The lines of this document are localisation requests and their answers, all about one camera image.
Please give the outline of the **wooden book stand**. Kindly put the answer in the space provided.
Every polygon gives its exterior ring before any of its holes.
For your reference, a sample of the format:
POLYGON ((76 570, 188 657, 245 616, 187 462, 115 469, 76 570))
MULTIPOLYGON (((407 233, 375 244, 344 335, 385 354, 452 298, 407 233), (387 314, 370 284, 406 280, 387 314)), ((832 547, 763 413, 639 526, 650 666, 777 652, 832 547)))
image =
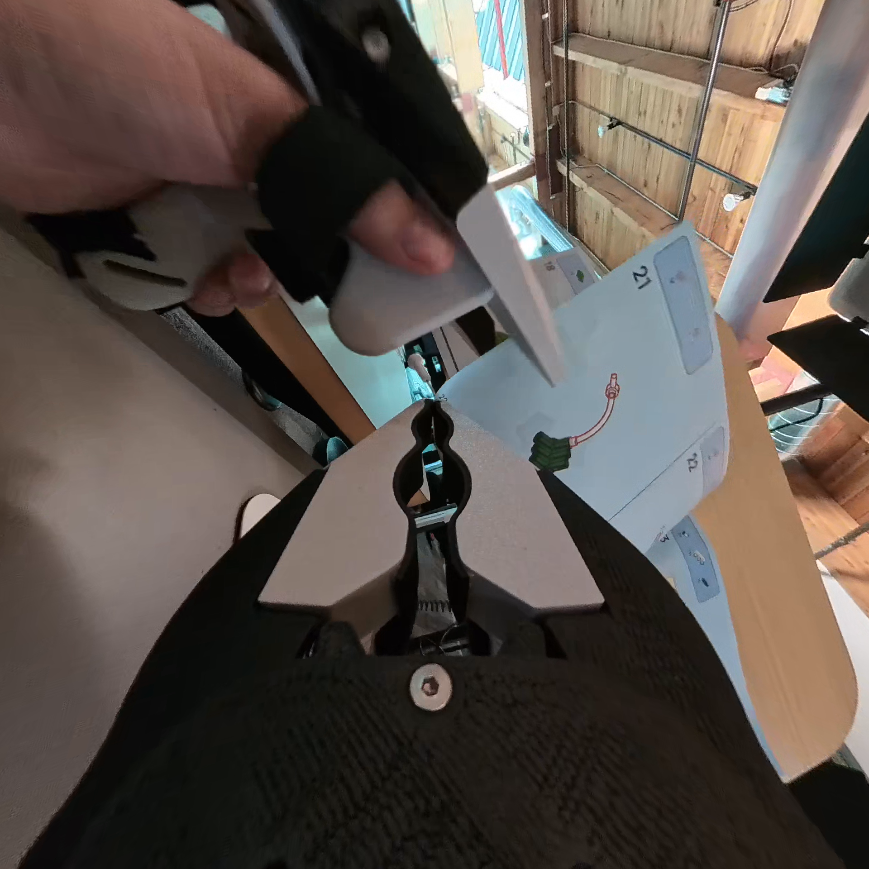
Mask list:
POLYGON ((731 423, 729 466, 695 511, 717 565, 755 723, 792 780, 845 743, 857 680, 732 330, 716 318, 731 423))

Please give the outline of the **black studio light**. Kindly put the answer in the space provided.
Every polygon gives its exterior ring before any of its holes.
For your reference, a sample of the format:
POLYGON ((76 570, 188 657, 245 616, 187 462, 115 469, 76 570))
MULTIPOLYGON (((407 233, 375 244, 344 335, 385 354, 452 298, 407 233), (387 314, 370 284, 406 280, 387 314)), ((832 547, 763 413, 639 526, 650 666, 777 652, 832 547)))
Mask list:
POLYGON ((815 384, 762 402, 765 416, 836 397, 868 411, 868 156, 854 145, 779 270, 765 302, 831 289, 832 314, 770 334, 815 384))

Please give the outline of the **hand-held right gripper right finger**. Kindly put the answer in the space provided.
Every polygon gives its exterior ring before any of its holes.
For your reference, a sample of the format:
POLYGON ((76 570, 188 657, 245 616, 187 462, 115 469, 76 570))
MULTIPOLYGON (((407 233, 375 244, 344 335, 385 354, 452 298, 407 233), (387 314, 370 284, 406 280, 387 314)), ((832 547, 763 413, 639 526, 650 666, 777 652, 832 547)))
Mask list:
POLYGON ((459 473, 451 525, 468 620, 498 649, 517 624, 600 611, 603 594, 537 469, 447 401, 435 409, 459 473))

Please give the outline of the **person's left hand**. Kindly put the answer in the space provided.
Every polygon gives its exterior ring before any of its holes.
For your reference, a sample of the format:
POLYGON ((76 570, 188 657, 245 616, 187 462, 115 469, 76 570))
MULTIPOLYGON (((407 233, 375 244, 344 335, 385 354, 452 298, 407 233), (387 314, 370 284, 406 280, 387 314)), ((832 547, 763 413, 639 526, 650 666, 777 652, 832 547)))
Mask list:
POLYGON ((2 204, 27 218, 246 187, 310 106, 174 2, 2 2, 1 83, 2 204))

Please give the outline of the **white round column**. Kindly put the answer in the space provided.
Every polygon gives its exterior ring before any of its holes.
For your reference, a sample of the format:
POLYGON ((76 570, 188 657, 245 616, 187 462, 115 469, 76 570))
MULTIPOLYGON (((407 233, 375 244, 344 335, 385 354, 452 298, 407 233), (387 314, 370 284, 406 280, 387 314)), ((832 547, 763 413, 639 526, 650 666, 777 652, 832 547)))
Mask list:
POLYGON ((748 362, 796 305, 765 297, 867 111, 868 3, 827 1, 716 304, 748 362))

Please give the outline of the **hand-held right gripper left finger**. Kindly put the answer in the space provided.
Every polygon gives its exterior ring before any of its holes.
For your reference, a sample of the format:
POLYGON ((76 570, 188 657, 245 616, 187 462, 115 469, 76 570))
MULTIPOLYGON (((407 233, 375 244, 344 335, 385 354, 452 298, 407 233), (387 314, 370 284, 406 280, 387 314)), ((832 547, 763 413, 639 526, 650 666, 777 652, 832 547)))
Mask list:
POLYGON ((333 461, 259 594, 271 610, 350 624, 379 655, 406 655, 418 612, 414 508, 431 401, 411 405, 333 461))

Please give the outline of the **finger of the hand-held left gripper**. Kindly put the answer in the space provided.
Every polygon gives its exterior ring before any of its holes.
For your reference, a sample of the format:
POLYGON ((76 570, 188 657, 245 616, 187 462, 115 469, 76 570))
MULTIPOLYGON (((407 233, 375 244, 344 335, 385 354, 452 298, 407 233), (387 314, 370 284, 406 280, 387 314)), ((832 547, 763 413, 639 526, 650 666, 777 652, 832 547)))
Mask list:
POLYGON ((474 193, 455 224, 506 314, 512 335, 546 382, 557 386, 566 377, 567 363, 553 312, 490 184, 474 193))

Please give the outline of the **instruction booklet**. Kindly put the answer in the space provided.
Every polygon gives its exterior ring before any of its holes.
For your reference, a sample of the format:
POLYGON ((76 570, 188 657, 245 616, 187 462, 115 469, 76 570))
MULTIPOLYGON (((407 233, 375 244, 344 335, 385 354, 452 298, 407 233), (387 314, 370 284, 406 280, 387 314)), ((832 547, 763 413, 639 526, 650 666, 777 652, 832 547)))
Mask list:
POLYGON ((725 476, 721 348, 699 245, 679 223, 596 278, 579 248, 532 259, 567 376, 550 387, 508 339, 440 398, 537 460, 644 554, 725 476))

